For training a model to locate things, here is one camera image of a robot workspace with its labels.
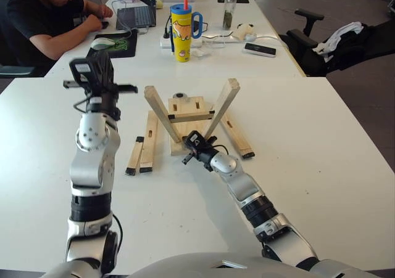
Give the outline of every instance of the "person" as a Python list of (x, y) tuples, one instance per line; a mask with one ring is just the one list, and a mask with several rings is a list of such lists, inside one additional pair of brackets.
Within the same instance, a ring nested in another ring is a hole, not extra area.
[[(88, 17), (74, 28), (80, 13)], [(0, 33), (19, 65), (43, 75), (64, 52), (99, 31), (100, 18), (111, 16), (110, 8), (89, 0), (0, 0)]]

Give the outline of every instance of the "yellow tumbler with handle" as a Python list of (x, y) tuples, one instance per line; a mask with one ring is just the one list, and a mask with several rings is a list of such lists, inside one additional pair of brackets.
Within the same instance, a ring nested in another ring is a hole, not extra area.
[[(199, 12), (192, 13), (192, 6), (188, 3), (176, 4), (170, 7), (172, 27), (170, 36), (174, 45), (175, 58), (179, 62), (187, 62), (191, 58), (191, 41), (202, 35), (203, 16)], [(193, 18), (199, 16), (199, 30), (193, 34)]]

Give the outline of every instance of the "white table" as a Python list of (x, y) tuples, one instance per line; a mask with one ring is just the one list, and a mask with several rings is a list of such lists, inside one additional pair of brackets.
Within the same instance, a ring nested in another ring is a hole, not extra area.
[[(239, 78), (230, 107), (256, 157), (244, 169), (316, 249), (362, 269), (395, 267), (394, 173), (325, 78)], [(181, 91), (215, 102), (225, 79), (136, 79), (166, 100)], [(0, 95), (0, 269), (47, 271), (64, 257), (70, 215), (69, 166), (82, 89), (58, 79), (15, 80)], [(124, 175), (148, 103), (122, 95), (121, 146), (112, 209), (125, 231), (114, 273), (128, 274), (162, 258), (202, 251), (258, 256), (250, 224), (214, 173), (169, 155), (159, 125), (154, 171)], [(218, 142), (231, 153), (218, 127)]]
[[(265, 18), (254, 0), (249, 4), (238, 4), (232, 27), (236, 28), (239, 23), (254, 24), (258, 36), (278, 37), (268, 20)], [(164, 34), (164, 26), (170, 14), (170, 6), (157, 10), (157, 26), (150, 28), (146, 35), (139, 35), (136, 46), (136, 56), (133, 58), (113, 59), (116, 80), (137, 80), (141, 78), (166, 78), (175, 76), (178, 78), (219, 77), (257, 77), (272, 78), (278, 75), (298, 77), (303, 75), (299, 66), (294, 62), (289, 52), (278, 41), (273, 39), (257, 39), (256, 44), (270, 46), (277, 49), (274, 59), (252, 54), (242, 53), (245, 43), (226, 44), (223, 49), (211, 49), (205, 45), (212, 54), (207, 57), (192, 57), (187, 63), (179, 63), (171, 55), (170, 49), (160, 48), (160, 38)], [(209, 23), (207, 36), (217, 35), (223, 20), (223, 4), (217, 0), (196, 0), (192, 3), (193, 10), (199, 11), (204, 21)], [(110, 26), (101, 33), (115, 33), (115, 16), (109, 19)], [(71, 51), (66, 52), (48, 72), (46, 76), (60, 80), (71, 79), (69, 62), (74, 58), (85, 57), (89, 51), (89, 45), (95, 34), (91, 34), (83, 43)]]

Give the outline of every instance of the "person's arm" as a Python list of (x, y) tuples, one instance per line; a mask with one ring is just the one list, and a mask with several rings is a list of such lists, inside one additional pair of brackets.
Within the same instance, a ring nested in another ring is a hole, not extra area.
[(112, 17), (112, 10), (106, 5), (98, 5), (95, 2), (84, 0), (83, 12), (86, 14), (93, 14), (98, 18)]
[(79, 45), (92, 31), (98, 31), (102, 27), (100, 20), (90, 15), (80, 26), (59, 36), (34, 35), (29, 40), (46, 57), (58, 60), (64, 52)]

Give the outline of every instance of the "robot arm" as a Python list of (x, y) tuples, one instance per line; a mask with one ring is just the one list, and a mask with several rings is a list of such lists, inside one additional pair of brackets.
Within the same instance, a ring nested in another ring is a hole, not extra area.
[(213, 136), (205, 140), (197, 131), (191, 132), (184, 139), (184, 144), (191, 153), (183, 163), (187, 164), (194, 157), (203, 162), (207, 170), (220, 175), (262, 243), (263, 257), (310, 271), (318, 277), (376, 277), (338, 261), (319, 261), (308, 241), (282, 213), (276, 211), (255, 180), (243, 171), (239, 159), (213, 148), (212, 143), (216, 139)]
[(120, 248), (117, 234), (110, 230), (115, 153), (120, 145), (116, 103), (119, 93), (137, 93), (137, 88), (114, 84), (114, 70), (105, 52), (75, 59), (70, 68), (75, 81), (65, 81), (64, 87), (85, 90), (86, 99), (80, 104), (86, 102), (86, 110), (75, 105), (83, 114), (70, 167), (72, 212), (65, 263), (43, 277), (97, 278), (115, 268)]

